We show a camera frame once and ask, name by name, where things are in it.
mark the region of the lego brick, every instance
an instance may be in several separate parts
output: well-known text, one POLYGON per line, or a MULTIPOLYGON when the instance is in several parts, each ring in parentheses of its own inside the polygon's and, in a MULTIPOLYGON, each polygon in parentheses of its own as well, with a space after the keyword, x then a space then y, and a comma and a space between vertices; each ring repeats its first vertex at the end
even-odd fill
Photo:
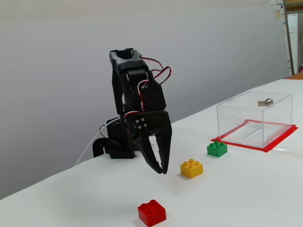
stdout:
POLYGON ((138 207, 139 218, 148 226, 154 226, 166 220, 166 213, 156 200, 151 200, 149 203, 144 203, 138 207))
POLYGON ((214 143, 209 144, 207 146, 207 154, 221 157, 222 155, 227 153, 227 145, 223 142, 219 143, 218 141, 215 141, 214 143))
POLYGON ((194 178, 203 173, 203 165, 198 162, 190 159, 188 162, 183 162, 180 165, 181 174, 188 176, 189 178, 194 178))

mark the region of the red base plate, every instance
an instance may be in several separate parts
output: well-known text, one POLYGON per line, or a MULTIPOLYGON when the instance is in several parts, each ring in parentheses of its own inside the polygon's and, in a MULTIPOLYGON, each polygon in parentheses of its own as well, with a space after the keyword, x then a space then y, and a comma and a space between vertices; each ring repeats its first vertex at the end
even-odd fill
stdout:
POLYGON ((229 144, 229 145, 235 145, 235 146, 239 146, 239 147, 243 147, 243 148, 250 148, 250 149, 255 149, 255 150, 262 150, 264 152, 269 152, 276 145, 278 145, 279 143, 281 143, 283 140, 285 140, 288 136, 290 136, 294 131, 296 131, 298 129, 298 127, 295 124, 293 124, 292 127, 289 130, 287 130, 282 135, 280 135, 279 137, 277 137, 275 140, 273 140, 270 144, 268 144, 264 148, 257 148, 257 147, 254 147, 254 146, 248 146, 248 145, 243 145, 243 144, 239 144, 239 143, 233 143, 233 142, 227 142, 227 141, 221 140, 224 137, 228 136, 229 134, 231 134, 232 132, 236 131, 237 129, 241 128, 242 126, 244 126, 245 124, 247 124, 249 122, 259 122, 259 121, 245 120, 243 124, 239 125, 238 127, 234 128, 233 130, 225 133, 224 135, 221 136, 221 138, 217 137, 215 139, 212 139, 212 141, 216 140, 218 142, 224 142, 224 143, 229 144))

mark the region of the gray wall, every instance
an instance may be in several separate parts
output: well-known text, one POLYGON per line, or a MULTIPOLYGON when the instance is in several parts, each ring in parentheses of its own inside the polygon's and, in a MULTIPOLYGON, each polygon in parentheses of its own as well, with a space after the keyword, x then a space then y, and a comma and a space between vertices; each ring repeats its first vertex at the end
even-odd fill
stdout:
POLYGON ((0 199, 72 167, 116 116, 110 50, 133 47, 173 68, 163 90, 177 121, 288 76, 279 9, 265 0, 2 0, 0 199))

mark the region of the red lego brick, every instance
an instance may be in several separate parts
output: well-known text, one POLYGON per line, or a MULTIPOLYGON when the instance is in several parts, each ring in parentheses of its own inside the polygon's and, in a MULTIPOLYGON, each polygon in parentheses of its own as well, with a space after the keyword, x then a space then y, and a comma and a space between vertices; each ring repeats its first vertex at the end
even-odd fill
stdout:
POLYGON ((138 207, 139 218, 148 226, 154 226, 166 220, 166 213, 156 200, 151 200, 149 203, 144 203, 138 207))

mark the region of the metal latch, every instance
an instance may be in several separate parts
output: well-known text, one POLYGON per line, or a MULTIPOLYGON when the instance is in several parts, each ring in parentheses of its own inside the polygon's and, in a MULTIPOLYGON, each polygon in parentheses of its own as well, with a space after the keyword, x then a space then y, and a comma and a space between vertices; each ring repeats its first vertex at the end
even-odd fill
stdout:
POLYGON ((271 98, 265 99, 265 101, 258 101, 258 106, 270 106, 274 103, 271 98))

